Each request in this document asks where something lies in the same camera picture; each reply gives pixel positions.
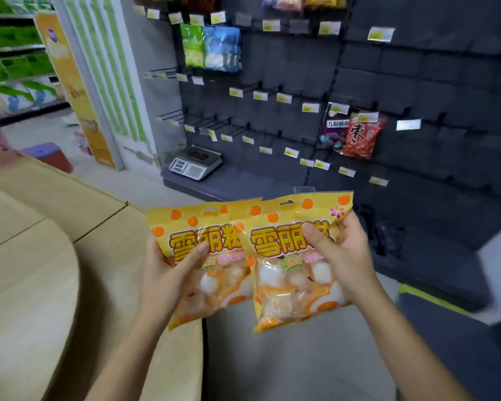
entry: red stool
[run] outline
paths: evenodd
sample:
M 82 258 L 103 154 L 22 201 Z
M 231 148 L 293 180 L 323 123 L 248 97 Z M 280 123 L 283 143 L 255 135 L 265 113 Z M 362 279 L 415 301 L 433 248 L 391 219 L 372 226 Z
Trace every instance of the red stool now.
M 73 165 L 70 164 L 67 157 L 55 143 L 47 142 L 42 145 L 32 146 L 31 148 L 23 149 L 22 153 L 60 169 L 65 173 L 73 172 Z

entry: promotional banner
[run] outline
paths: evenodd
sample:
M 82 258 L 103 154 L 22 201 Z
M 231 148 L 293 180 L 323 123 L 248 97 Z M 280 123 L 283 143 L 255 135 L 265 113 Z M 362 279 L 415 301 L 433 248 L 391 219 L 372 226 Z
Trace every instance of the promotional banner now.
M 34 20 L 55 73 L 89 141 L 93 156 L 100 164 L 115 168 L 106 138 L 98 126 L 97 115 L 85 90 L 58 16 L 53 12 L 38 12 Z

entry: gray pegboard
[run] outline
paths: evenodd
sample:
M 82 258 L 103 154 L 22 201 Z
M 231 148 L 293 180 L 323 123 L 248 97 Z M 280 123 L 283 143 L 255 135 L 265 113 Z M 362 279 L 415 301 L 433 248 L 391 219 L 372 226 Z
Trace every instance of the gray pegboard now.
M 226 126 L 234 130 L 247 127 L 233 143 L 198 134 L 187 134 L 188 141 L 218 150 L 230 166 L 268 179 L 319 190 L 354 189 L 357 202 L 381 216 L 472 249 L 498 232 L 501 5 L 492 0 L 349 0 L 344 12 L 329 11 L 321 18 L 319 12 L 301 17 L 262 8 L 261 1 L 221 0 L 228 24 L 237 12 L 253 17 L 252 28 L 242 28 L 238 74 L 183 66 L 180 33 L 174 31 L 181 71 L 205 79 L 205 86 L 180 84 L 185 111 L 229 121 Z M 319 20 L 332 19 L 330 14 L 343 21 L 340 36 L 316 36 Z M 264 18 L 281 19 L 281 33 L 262 32 Z M 309 19 L 310 33 L 288 34 L 294 18 Z M 392 42 L 367 41 L 372 26 L 395 27 Z M 244 98 L 231 97 L 229 87 L 244 89 Z M 269 100 L 253 100 L 253 90 L 267 92 Z M 293 94 L 291 105 L 276 102 L 279 91 Z M 388 116 L 370 160 L 316 148 L 329 100 Z M 321 113 L 303 113 L 303 102 L 320 102 Z M 422 118 L 422 128 L 396 132 L 395 122 L 406 118 Z M 243 143 L 242 135 L 253 135 L 256 145 Z M 261 144 L 273 154 L 259 153 Z M 331 170 L 300 165 L 284 155 L 287 146 L 304 158 L 330 162 Z M 340 166 L 356 170 L 355 177 L 338 174 Z M 369 184 L 371 176 L 388 180 L 388 187 Z M 463 208 L 461 200 L 467 202 Z

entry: red snack bag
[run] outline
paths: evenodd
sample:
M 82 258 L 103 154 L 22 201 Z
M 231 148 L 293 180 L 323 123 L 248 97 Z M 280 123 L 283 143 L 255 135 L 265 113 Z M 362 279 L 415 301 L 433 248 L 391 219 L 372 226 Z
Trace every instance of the red snack bag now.
M 386 117 L 382 115 L 376 122 L 360 122 L 358 115 L 352 117 L 341 153 L 353 158 L 369 159 L 385 122 Z

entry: weighing scale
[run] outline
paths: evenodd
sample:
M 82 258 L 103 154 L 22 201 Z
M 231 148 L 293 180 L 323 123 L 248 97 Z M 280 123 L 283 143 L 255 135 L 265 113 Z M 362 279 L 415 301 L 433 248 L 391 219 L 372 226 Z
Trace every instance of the weighing scale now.
M 220 153 L 192 145 L 176 154 L 169 170 L 189 177 L 202 180 L 223 164 Z

